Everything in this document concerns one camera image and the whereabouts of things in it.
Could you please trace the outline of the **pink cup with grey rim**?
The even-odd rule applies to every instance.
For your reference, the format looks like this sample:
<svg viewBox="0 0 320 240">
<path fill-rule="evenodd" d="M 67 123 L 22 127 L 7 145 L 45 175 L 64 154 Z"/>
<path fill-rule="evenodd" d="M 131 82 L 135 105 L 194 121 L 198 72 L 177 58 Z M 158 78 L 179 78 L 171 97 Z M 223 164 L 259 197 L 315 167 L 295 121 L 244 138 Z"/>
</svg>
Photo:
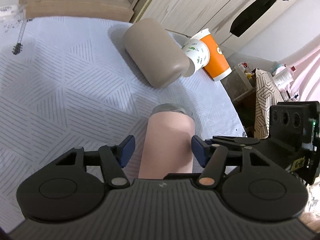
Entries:
<svg viewBox="0 0 320 240">
<path fill-rule="evenodd" d="M 191 173 L 191 139 L 195 122 L 189 111 L 174 103 L 156 106 L 148 119 L 139 179 L 163 179 L 169 173 Z"/>
</svg>

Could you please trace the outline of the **orange paper cup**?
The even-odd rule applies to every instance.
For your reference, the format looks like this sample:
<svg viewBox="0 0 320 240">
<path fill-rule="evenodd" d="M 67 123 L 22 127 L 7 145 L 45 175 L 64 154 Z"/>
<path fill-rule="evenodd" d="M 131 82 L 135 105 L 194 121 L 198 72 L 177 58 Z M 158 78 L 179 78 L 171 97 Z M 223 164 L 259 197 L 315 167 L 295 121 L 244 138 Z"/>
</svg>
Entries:
<svg viewBox="0 0 320 240">
<path fill-rule="evenodd" d="M 210 59 L 204 70 L 214 81 L 220 81 L 231 74 L 232 70 L 208 28 L 199 31 L 191 38 L 202 41 L 208 47 Z"/>
</svg>

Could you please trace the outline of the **taupe beige cup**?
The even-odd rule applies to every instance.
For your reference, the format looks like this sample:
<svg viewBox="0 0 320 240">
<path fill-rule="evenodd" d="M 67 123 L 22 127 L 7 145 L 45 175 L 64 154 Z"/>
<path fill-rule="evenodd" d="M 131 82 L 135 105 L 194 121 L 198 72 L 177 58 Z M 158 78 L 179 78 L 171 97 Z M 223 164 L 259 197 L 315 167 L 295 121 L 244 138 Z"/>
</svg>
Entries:
<svg viewBox="0 0 320 240">
<path fill-rule="evenodd" d="M 124 34 L 124 46 L 154 88 L 167 87 L 190 66 L 189 58 L 153 18 L 142 19 L 129 27 Z"/>
</svg>

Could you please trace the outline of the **white paper cup green print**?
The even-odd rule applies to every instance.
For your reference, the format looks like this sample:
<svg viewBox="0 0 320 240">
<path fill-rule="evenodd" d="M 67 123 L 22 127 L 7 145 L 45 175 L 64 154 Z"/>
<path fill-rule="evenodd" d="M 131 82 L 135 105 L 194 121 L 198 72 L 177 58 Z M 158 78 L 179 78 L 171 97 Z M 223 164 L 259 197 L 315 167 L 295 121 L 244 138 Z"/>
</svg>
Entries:
<svg viewBox="0 0 320 240">
<path fill-rule="evenodd" d="M 205 67 L 210 59 L 210 52 L 207 45 L 201 40 L 189 39 L 182 46 L 182 50 L 189 59 L 189 68 L 183 77 L 190 77 L 198 70 Z"/>
</svg>

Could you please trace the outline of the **geometric patterned bag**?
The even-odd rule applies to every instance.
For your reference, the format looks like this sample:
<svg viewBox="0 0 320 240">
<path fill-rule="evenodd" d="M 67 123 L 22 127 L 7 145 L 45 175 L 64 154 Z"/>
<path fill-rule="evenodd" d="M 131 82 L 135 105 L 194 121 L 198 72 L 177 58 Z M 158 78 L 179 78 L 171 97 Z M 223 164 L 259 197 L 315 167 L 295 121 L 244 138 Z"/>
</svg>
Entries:
<svg viewBox="0 0 320 240">
<path fill-rule="evenodd" d="M 283 98 L 272 80 L 271 73 L 257 68 L 255 78 L 254 137 L 266 139 L 269 135 L 270 107 L 283 102 Z"/>
</svg>

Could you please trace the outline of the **white patterned tablecloth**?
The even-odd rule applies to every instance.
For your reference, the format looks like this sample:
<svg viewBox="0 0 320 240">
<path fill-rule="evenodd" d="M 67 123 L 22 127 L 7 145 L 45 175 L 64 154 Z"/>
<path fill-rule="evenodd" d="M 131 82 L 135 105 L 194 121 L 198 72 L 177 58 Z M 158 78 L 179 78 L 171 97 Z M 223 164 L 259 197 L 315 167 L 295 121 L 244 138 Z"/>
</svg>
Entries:
<svg viewBox="0 0 320 240">
<path fill-rule="evenodd" d="M 157 105 L 186 107 L 196 134 L 245 136 L 220 82 L 204 71 L 155 89 L 129 57 L 129 23 L 45 17 L 1 23 L 1 228 L 23 221 L 22 181 L 69 149 L 96 150 L 134 135 L 125 173 L 138 176 L 148 117 Z"/>
</svg>

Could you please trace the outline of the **black ribbon bow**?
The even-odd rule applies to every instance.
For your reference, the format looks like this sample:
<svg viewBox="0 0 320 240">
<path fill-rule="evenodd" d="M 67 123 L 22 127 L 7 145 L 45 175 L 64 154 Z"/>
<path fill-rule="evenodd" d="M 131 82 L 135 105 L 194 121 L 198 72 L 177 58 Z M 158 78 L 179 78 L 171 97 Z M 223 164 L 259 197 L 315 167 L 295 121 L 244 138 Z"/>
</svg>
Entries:
<svg viewBox="0 0 320 240">
<path fill-rule="evenodd" d="M 233 21 L 230 33 L 240 37 L 246 32 L 264 13 L 266 13 L 277 0 L 256 0 L 249 5 Z"/>
</svg>

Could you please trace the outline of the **light wood wardrobe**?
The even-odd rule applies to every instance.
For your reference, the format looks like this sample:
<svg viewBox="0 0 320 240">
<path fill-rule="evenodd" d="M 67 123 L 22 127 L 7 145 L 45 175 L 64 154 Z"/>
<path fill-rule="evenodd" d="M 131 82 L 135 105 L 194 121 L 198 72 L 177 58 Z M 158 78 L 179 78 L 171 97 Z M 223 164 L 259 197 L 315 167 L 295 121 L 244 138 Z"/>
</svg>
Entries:
<svg viewBox="0 0 320 240">
<path fill-rule="evenodd" d="M 319 0 L 277 0 L 243 35 L 230 28 L 255 0 L 140 0 L 132 22 L 157 20 L 165 29 L 192 36 L 209 29 L 226 56 L 239 52 L 279 61 L 318 35 Z"/>
</svg>

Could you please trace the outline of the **wooden bookshelf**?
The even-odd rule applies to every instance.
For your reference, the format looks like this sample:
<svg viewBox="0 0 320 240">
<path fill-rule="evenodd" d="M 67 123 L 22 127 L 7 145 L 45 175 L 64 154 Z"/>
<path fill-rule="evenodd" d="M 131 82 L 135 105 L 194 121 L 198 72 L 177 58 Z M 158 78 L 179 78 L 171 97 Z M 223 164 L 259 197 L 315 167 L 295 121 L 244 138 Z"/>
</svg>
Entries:
<svg viewBox="0 0 320 240">
<path fill-rule="evenodd" d="M 152 0 L 19 0 L 27 18 L 72 16 L 123 22 L 138 20 Z"/>
</svg>

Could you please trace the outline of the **white tissue packs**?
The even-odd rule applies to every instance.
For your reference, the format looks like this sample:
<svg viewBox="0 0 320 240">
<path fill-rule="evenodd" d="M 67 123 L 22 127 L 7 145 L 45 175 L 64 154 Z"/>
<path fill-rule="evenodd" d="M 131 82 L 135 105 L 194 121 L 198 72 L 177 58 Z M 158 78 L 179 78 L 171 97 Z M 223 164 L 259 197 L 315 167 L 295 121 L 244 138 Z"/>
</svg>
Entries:
<svg viewBox="0 0 320 240">
<path fill-rule="evenodd" d="M 25 19 L 25 4 L 0 7 L 0 22 Z"/>
</svg>

